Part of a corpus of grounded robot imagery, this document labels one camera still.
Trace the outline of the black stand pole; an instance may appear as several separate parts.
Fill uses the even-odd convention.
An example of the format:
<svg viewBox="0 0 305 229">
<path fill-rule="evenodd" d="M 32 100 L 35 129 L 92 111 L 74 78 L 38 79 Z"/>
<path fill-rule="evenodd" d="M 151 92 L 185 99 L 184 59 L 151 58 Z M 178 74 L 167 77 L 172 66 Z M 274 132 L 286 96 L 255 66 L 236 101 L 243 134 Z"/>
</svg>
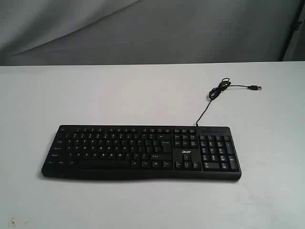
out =
<svg viewBox="0 0 305 229">
<path fill-rule="evenodd" d="M 282 47 L 280 56 L 278 58 L 278 61 L 280 61 L 280 62 L 282 62 L 284 60 L 284 57 L 287 53 L 290 42 L 293 38 L 294 32 L 298 31 L 299 26 L 302 24 L 302 22 L 299 21 L 299 18 L 300 18 L 300 15 L 301 15 L 301 12 L 303 10 L 304 5 L 305 5 L 305 0 L 301 0 L 299 5 L 298 5 L 297 11 L 296 11 L 296 13 L 293 17 L 293 20 L 290 23 L 289 30 L 288 30 L 288 35 L 286 37 L 286 40 L 285 40 L 284 45 Z"/>
</svg>

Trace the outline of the grey backdrop cloth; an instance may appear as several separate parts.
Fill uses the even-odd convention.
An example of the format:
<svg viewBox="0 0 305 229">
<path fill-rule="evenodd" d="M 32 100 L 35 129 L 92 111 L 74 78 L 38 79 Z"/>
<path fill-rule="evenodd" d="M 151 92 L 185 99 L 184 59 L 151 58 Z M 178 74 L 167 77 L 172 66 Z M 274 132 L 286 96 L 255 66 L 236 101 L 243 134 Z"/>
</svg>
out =
<svg viewBox="0 0 305 229">
<path fill-rule="evenodd" d="M 277 61 L 297 0 L 3 0 L 1 65 Z"/>
</svg>

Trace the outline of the black acer keyboard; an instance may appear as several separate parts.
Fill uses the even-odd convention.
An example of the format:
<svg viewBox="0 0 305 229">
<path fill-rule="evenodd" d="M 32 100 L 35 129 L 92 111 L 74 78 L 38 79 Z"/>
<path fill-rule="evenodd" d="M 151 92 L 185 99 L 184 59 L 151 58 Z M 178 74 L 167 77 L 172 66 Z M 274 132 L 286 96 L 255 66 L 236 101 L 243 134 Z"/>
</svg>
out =
<svg viewBox="0 0 305 229">
<path fill-rule="evenodd" d="M 216 126 L 61 125 L 41 169 L 88 180 L 239 180 L 231 131 Z"/>
</svg>

